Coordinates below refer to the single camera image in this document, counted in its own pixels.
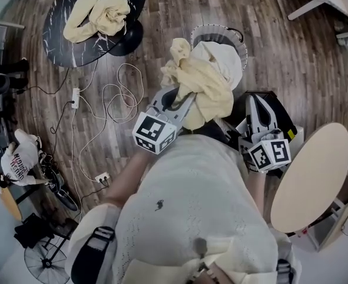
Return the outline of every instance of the round table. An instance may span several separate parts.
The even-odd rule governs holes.
[[[348,132],[339,123],[319,128],[284,173],[271,209],[274,228],[301,230],[333,203],[348,172]]]
[[[72,43],[63,37],[63,29],[77,0],[54,0],[45,19],[43,46],[48,58],[58,66],[79,67],[110,52],[124,56],[134,51],[142,40],[142,25],[137,21],[145,0],[128,0],[131,12],[126,16],[127,33],[122,29],[114,36],[97,33],[81,42]]]

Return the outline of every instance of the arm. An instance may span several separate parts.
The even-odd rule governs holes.
[[[246,182],[246,188],[251,194],[259,212],[263,215],[264,211],[264,187],[266,182],[265,173],[250,172]]]
[[[120,208],[123,207],[129,197],[136,193],[142,175],[153,157],[154,154],[147,150],[138,149],[125,168],[110,184],[105,202]]]

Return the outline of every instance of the black strap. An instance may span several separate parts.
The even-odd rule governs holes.
[[[102,267],[108,245],[115,239],[110,227],[97,227],[80,249],[71,269],[74,284],[95,284]]]

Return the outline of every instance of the person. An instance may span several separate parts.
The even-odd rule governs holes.
[[[40,137],[17,129],[15,138],[19,146],[12,142],[1,158],[3,174],[0,174],[0,187],[6,188],[9,182],[20,186],[49,183],[49,179],[36,179],[28,175],[28,172],[38,163],[39,156],[44,154],[41,151]]]
[[[262,217],[266,174],[247,175],[237,151],[206,135],[181,135],[157,159],[135,152],[72,234],[74,284],[276,283],[278,244]],[[102,248],[96,237],[113,230]]]
[[[0,73],[9,74],[17,72],[27,72],[29,71],[30,65],[26,58],[22,60],[10,63],[10,64],[0,64]],[[3,85],[4,79],[0,77],[0,87]],[[9,87],[13,89],[22,89],[28,85],[27,78],[14,78],[9,77]]]

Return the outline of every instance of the white cable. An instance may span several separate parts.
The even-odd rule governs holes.
[[[120,72],[121,67],[124,66],[124,65],[130,65],[130,66],[134,67],[134,68],[139,72],[139,76],[140,76],[140,78],[141,78],[142,95],[141,95],[141,99],[140,99],[138,102],[137,102],[137,99],[136,99],[135,95],[134,95],[124,84],[122,84],[122,83],[120,82],[119,72]],[[112,84],[112,83],[105,85],[105,86],[103,87],[103,89],[102,89],[102,103],[103,103],[104,117],[98,117],[98,116],[96,116],[96,115],[94,114],[93,110],[92,110],[91,104],[89,104],[89,103],[87,102],[87,100],[84,99],[84,97],[79,96],[80,98],[82,98],[82,100],[85,101],[85,103],[87,103],[87,105],[89,106],[89,108],[90,108],[90,110],[91,110],[92,115],[93,115],[95,118],[104,120],[104,126],[103,126],[103,128],[98,132],[98,134],[97,134],[96,136],[94,136],[94,137],[81,149],[81,151],[80,151],[80,153],[79,153],[79,168],[80,168],[80,170],[82,171],[82,173],[84,174],[84,176],[85,176],[87,179],[89,179],[90,181],[92,181],[92,182],[97,182],[97,181],[91,179],[87,174],[85,174],[85,172],[84,172],[83,169],[82,169],[82,152],[83,152],[83,150],[84,150],[93,140],[95,140],[95,139],[104,131],[104,129],[106,128],[107,120],[112,120],[114,123],[117,123],[117,124],[123,124],[123,123],[126,123],[126,122],[129,122],[129,121],[133,120],[133,119],[135,118],[135,116],[137,115],[137,112],[138,112],[138,110],[137,110],[138,108],[137,108],[137,107],[138,107],[138,105],[141,103],[141,101],[142,101],[142,99],[144,98],[144,95],[145,95],[144,83],[143,83],[143,81],[142,81],[142,73],[141,73],[141,71],[140,71],[137,67],[135,67],[134,65],[129,64],[129,63],[122,63],[122,64],[119,66],[119,69],[117,70],[117,75],[116,75],[116,77],[117,77],[117,81],[118,81],[119,85],[120,85],[122,88],[126,89],[131,95],[129,96],[129,95],[127,95],[127,94],[124,94],[124,93],[122,92],[122,88],[121,88],[119,85]],[[105,89],[106,89],[108,86],[116,86],[116,87],[119,89],[119,93],[116,94],[115,96],[113,96],[113,98],[109,101],[109,103],[107,104],[107,107],[106,107],[105,102],[104,102],[104,91],[105,91]],[[125,104],[127,107],[130,107],[131,110],[129,111],[129,113],[127,114],[126,117],[123,117],[123,118],[114,118],[110,113],[108,113],[109,116],[110,116],[110,118],[108,118],[108,117],[107,117],[108,108],[110,107],[111,103],[113,102],[113,100],[114,100],[117,96],[121,96],[121,98],[122,98],[124,104]],[[129,105],[128,103],[126,103],[125,97],[131,98],[133,104],[132,104],[132,105]],[[134,115],[133,115],[131,118],[129,118],[129,116],[132,114],[133,110],[135,111],[135,112],[134,112]]]
[[[75,191],[77,192],[78,198],[79,198],[79,222],[82,219],[82,200],[80,199],[80,195],[77,188],[77,183],[75,182],[75,175],[74,175],[74,118],[77,113],[77,110],[74,111],[73,118],[71,119],[71,172],[73,173],[73,182],[75,186]]]
[[[93,77],[95,75],[95,70],[97,68],[97,63],[99,62],[99,59],[97,59],[96,63],[95,63],[95,68],[93,69],[93,72],[92,72],[92,76],[91,76],[91,80],[90,80],[90,83],[84,88],[84,89],[81,89],[79,92],[84,92],[87,88],[90,87],[90,85],[92,84],[92,81],[93,81]]]

